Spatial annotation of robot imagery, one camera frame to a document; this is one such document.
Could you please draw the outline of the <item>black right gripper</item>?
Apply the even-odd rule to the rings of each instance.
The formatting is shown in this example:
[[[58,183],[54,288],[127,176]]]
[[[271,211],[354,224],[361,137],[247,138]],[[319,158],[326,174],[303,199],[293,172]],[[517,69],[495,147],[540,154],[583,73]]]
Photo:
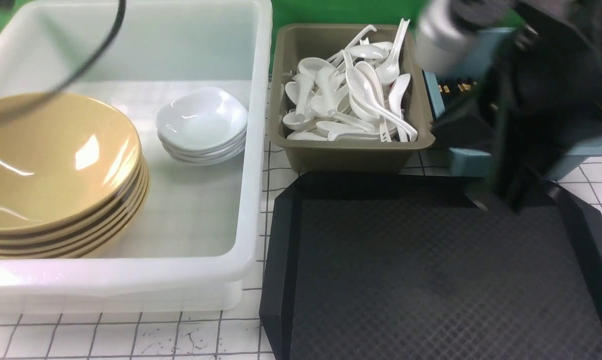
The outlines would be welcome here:
[[[491,153],[475,203],[518,211],[576,144],[602,137],[602,0],[570,0],[554,14],[536,0],[453,0],[435,14],[465,37],[515,11],[524,25],[497,46],[470,91],[438,117],[433,135],[450,148]]]

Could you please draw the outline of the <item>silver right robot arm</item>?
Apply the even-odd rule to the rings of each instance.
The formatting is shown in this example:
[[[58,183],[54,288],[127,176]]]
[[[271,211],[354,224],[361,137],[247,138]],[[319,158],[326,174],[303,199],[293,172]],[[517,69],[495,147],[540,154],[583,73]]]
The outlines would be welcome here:
[[[446,73],[510,11],[523,25],[432,134],[450,148],[491,153],[488,175],[466,194],[485,208],[518,211],[569,150],[602,137],[602,0],[432,0],[413,55],[423,70]]]

